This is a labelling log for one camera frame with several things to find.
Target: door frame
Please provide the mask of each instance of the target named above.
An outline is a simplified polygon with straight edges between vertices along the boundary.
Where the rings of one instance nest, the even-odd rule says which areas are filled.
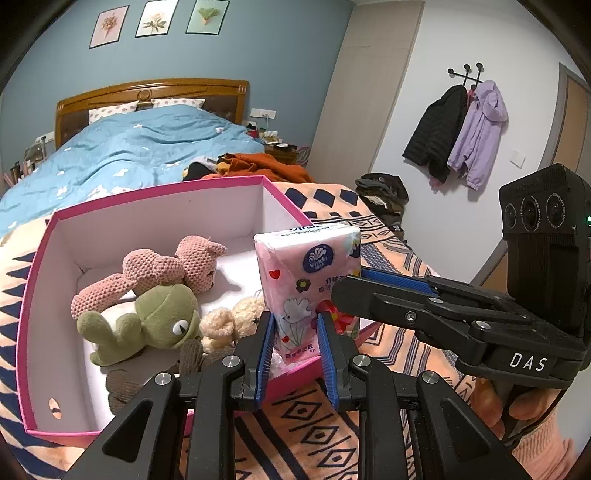
[[[546,148],[538,170],[548,167],[556,155],[558,150],[558,143],[560,136],[562,135],[562,129],[564,125],[564,116],[566,114],[566,102],[569,94],[569,80],[574,80],[583,89],[587,90],[591,95],[591,87],[585,82],[583,78],[577,75],[575,72],[570,70],[563,63],[559,64],[558,68],[558,95],[556,97],[556,108],[554,110],[554,118],[552,120],[552,127],[550,128],[550,134],[548,135],[548,141],[546,142]],[[585,138],[589,139],[583,145],[583,151],[581,152],[581,158],[587,154],[591,157],[591,103],[589,103],[589,111],[587,113],[587,130],[585,132]],[[474,276],[470,282],[472,285],[482,285],[488,277],[491,276],[494,269],[501,262],[507,252],[507,243],[501,238],[495,249],[492,251],[491,256],[486,260],[482,268]]]

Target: lavender jacket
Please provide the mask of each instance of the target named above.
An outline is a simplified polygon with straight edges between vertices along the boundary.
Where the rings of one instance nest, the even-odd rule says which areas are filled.
[[[466,184],[474,190],[480,189],[491,173],[501,127],[507,119],[505,102],[496,83],[482,82],[476,88],[474,101],[447,161],[447,166],[455,171],[466,165]]]

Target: stuffed animal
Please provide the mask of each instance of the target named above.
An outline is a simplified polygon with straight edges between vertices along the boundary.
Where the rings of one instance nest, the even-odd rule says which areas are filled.
[[[125,313],[113,330],[96,311],[83,312],[78,332],[96,345],[90,361],[106,367],[126,360],[145,346],[179,348],[199,335],[197,299],[185,285],[159,285],[135,301],[136,313]]]
[[[212,363],[234,353],[233,347],[225,347],[216,350],[215,353],[203,356],[203,347],[197,339],[187,340],[180,348],[180,359],[176,365],[166,370],[171,375],[176,373],[179,377],[185,377],[200,372]],[[109,392],[109,409],[113,415],[117,415],[143,387],[141,383],[134,381],[127,370],[111,370],[107,373],[105,387]]]
[[[242,337],[253,335],[264,309],[265,300],[258,295],[240,300],[232,310],[220,307],[204,315],[199,328],[205,353],[216,352]]]
[[[123,273],[110,275],[74,296],[70,311],[74,320],[82,312],[102,312],[130,290],[138,296],[156,285],[184,283],[193,293],[212,288],[217,258],[226,247],[197,235],[186,236],[176,250],[176,257],[165,257],[143,248],[123,259]]]

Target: wall socket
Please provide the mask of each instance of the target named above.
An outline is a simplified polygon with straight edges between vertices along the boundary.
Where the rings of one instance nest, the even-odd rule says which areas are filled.
[[[41,143],[41,139],[45,136],[45,143],[53,142],[55,139],[55,135],[53,132],[48,132],[45,135],[41,135],[35,139],[35,143]]]
[[[275,110],[263,110],[261,108],[252,108],[251,109],[251,117],[254,118],[265,118],[269,117],[270,119],[274,119],[277,114]]]

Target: tissue pack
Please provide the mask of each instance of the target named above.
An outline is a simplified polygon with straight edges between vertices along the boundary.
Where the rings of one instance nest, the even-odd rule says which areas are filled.
[[[316,318],[330,312],[338,333],[355,337],[359,319],[330,301],[332,285],[361,271],[361,232],[336,223],[255,235],[265,302],[277,323],[276,348],[290,364],[317,356]]]

